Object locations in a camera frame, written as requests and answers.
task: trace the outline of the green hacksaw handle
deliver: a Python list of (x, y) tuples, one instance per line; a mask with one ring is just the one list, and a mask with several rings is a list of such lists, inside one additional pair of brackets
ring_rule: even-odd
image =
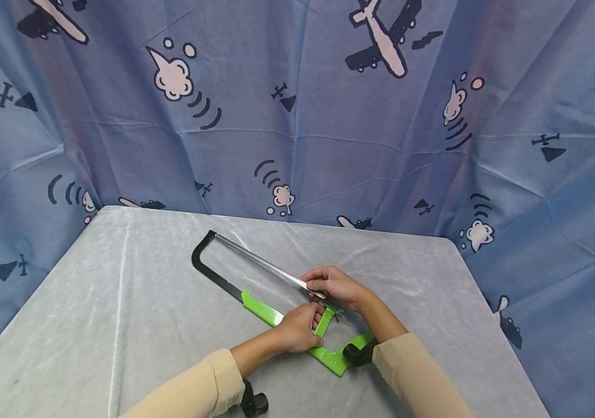
[[(275, 327), (279, 325), (281, 320), (283, 320), (282, 313), (251, 298), (251, 294), (248, 292), (248, 290), (241, 292), (241, 300), (243, 300), (244, 307), (246, 309), (248, 309), (250, 312), (253, 312), (258, 318), (261, 318), (261, 320), (265, 321), (269, 326)], [(332, 321), (332, 317), (335, 316), (335, 314), (336, 311), (334, 311), (334, 309), (330, 307), (325, 308), (323, 317), (321, 318), (318, 327), (316, 327), (314, 334), (322, 338), (325, 335), (327, 326), (330, 324), (330, 321)], [(318, 360), (323, 366), (330, 369), (332, 373), (341, 377), (349, 366), (348, 362), (343, 356), (344, 347), (346, 347), (348, 344), (353, 344), (355, 347), (362, 349), (372, 339), (372, 333), (367, 331), (367, 333), (358, 335), (351, 339), (337, 351), (330, 351), (325, 347), (314, 347), (308, 349), (306, 352)]]

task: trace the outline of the person's right hand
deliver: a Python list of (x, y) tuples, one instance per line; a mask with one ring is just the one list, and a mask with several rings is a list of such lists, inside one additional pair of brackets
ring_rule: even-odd
[(311, 269), (300, 278), (306, 282), (307, 289), (324, 291), (329, 296), (340, 300), (354, 312), (359, 312), (360, 303), (368, 296), (373, 295), (371, 290), (356, 282), (334, 265)]

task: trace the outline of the beige sleeve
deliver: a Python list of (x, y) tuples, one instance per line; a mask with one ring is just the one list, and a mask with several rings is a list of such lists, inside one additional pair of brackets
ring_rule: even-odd
[(211, 418), (241, 403), (244, 381), (229, 349), (162, 384), (120, 418)]
[(413, 418), (474, 416), (415, 334), (404, 334), (377, 345), (373, 363)]

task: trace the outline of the table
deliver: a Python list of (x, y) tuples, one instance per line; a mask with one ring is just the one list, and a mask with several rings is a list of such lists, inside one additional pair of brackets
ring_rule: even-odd
[[(209, 352), (266, 330), (193, 268), (193, 248), (209, 229), (296, 276), (336, 264), (371, 287), (420, 336), (476, 417), (548, 417), (446, 239), (105, 207), (0, 336), (0, 418), (117, 417)], [(306, 300), (220, 242), (202, 260), (281, 312)], [(325, 347), (364, 330), (346, 312)], [(250, 380), (269, 399), (266, 417), (408, 416), (373, 365), (339, 378), (309, 355), (282, 355)]]

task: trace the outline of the blue fabric backdrop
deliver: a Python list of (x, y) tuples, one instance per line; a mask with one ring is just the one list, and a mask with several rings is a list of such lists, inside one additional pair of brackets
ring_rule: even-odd
[(104, 205), (442, 236), (595, 417), (595, 1), (360, 1), (0, 1), (0, 332)]

